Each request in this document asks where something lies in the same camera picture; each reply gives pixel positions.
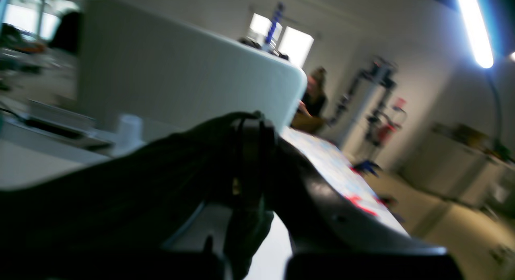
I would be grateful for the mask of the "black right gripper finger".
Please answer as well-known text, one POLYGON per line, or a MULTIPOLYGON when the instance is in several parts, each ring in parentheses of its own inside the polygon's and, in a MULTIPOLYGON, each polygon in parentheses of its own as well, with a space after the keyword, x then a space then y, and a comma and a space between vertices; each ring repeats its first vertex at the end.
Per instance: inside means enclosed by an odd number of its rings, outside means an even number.
POLYGON ((461 280, 445 247, 395 231, 332 187, 262 119, 241 121, 241 200, 269 208, 294 243, 286 280, 461 280))

